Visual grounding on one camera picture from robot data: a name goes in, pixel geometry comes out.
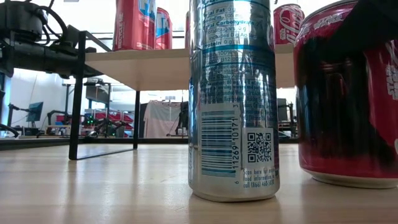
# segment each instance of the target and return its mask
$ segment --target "computer monitor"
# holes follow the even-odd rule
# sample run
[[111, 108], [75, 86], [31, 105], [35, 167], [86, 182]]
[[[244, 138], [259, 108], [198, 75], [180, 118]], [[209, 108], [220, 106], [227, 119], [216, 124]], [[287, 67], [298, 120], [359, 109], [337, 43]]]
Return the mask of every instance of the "computer monitor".
[[29, 105], [29, 113], [26, 117], [26, 122], [40, 121], [42, 110], [43, 110], [43, 102], [31, 103]]

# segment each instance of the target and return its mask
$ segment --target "qr code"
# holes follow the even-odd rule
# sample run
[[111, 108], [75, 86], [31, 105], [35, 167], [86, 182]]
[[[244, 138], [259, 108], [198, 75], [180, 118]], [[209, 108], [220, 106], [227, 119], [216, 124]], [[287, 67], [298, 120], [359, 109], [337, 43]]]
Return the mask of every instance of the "qr code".
[[248, 133], [248, 162], [272, 161], [271, 133]]

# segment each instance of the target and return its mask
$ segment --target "wooden shelf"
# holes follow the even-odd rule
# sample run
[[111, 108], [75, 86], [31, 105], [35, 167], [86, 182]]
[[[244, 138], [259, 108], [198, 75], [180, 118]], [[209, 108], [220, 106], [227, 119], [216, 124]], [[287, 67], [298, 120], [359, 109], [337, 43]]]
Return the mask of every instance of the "wooden shelf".
[[[277, 87], [294, 87], [293, 45], [276, 45]], [[187, 49], [86, 54], [86, 64], [134, 90], [187, 90]]]

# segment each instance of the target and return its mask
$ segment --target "silver can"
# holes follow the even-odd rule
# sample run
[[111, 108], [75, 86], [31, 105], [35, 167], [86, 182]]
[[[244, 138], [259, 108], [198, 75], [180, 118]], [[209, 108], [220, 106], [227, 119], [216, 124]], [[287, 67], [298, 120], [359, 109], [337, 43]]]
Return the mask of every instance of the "silver can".
[[191, 0], [189, 172], [217, 202], [279, 189], [275, 55], [269, 0]]

